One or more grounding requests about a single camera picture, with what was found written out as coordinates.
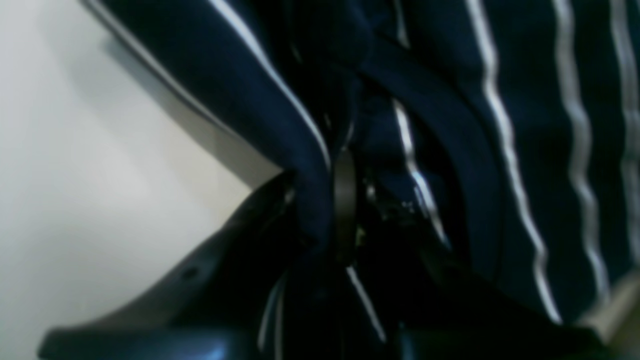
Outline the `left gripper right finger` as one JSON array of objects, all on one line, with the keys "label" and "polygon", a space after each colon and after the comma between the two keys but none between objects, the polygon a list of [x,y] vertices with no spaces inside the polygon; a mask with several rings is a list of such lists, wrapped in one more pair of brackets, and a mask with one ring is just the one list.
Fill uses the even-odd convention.
[{"label": "left gripper right finger", "polygon": [[384,360],[603,360],[593,330],[554,325],[480,278],[423,219],[333,166],[336,260],[345,265]]}]

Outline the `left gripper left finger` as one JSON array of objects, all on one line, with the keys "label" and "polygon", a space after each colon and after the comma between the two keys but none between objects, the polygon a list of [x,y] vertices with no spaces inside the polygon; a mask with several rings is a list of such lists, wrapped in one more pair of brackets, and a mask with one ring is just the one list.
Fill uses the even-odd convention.
[{"label": "left gripper left finger", "polygon": [[302,252],[293,176],[252,192],[227,222],[130,303],[50,330],[41,360],[259,360],[270,292]]}]

